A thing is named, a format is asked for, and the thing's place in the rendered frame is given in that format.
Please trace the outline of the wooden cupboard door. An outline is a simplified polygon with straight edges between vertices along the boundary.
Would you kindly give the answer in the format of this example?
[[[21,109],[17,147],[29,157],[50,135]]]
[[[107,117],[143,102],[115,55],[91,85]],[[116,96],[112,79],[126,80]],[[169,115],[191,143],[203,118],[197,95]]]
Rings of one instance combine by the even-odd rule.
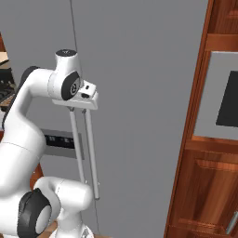
[[[225,233],[238,211],[238,155],[185,151],[170,225],[189,238],[230,238]]]

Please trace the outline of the wooden tall cabinet frame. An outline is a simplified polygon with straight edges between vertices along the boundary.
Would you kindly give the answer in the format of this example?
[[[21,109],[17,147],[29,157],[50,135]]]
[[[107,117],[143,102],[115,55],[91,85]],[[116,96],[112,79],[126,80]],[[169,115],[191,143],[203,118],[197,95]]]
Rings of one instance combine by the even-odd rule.
[[[185,232],[180,233],[170,225],[184,152],[189,150],[238,155],[238,140],[193,135],[212,51],[238,52],[238,0],[208,0],[164,238],[189,238]],[[216,125],[238,127],[238,71],[230,73]],[[230,238],[238,238],[238,220],[227,235]]]

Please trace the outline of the wooden base cabinet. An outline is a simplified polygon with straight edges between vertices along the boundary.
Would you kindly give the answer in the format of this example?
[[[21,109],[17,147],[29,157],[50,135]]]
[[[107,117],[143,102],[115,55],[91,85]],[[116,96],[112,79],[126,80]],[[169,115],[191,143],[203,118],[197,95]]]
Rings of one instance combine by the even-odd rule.
[[[30,178],[30,188],[33,189],[35,182],[43,176],[43,171],[41,165],[38,165],[36,169],[33,171]]]

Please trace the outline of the grey fridge door with dispenser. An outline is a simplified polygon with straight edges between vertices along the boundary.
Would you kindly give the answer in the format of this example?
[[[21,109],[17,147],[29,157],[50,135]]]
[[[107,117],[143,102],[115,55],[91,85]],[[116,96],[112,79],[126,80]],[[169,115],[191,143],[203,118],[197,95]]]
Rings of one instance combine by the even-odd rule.
[[[87,55],[91,36],[86,29],[88,11],[81,0],[0,0],[0,32],[6,45],[13,77],[18,85],[23,71],[31,65],[53,69],[54,53],[62,48],[79,52],[79,66],[83,78],[97,83],[95,60]],[[48,135],[72,138],[69,110],[54,105],[50,99],[33,99],[27,114]],[[83,150],[83,166],[87,183],[92,186],[84,115],[76,110],[80,147]],[[66,179],[80,180],[75,152],[70,149],[47,147],[41,160],[43,174]]]

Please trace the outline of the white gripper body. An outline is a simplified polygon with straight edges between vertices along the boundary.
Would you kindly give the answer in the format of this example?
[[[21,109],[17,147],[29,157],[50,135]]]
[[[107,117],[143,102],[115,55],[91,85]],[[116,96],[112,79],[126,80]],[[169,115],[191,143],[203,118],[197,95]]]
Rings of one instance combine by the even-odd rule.
[[[53,99],[52,102],[56,105],[74,107],[79,109],[96,110],[98,108],[99,93],[95,92],[91,99],[81,99],[80,94],[69,100],[57,100]]]

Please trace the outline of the plain grey fridge door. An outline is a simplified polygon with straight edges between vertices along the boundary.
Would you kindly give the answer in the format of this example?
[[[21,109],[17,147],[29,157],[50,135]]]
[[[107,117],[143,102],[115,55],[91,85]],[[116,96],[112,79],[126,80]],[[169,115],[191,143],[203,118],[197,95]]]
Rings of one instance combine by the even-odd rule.
[[[163,238],[208,0],[73,0],[93,132],[99,230]]]

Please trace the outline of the grey built-in oven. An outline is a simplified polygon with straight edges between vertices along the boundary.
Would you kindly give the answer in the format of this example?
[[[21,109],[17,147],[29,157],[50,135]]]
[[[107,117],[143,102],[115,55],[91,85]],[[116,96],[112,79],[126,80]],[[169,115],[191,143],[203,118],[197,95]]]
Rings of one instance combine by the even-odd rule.
[[[238,52],[212,51],[194,136],[238,140],[238,127],[216,125],[231,71],[238,71]]]

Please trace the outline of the black hob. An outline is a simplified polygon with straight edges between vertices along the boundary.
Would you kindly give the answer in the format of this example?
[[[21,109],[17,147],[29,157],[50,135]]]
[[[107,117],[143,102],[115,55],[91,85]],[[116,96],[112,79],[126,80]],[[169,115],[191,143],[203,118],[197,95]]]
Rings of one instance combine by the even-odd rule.
[[[16,85],[10,68],[0,69],[0,102],[15,93]]]

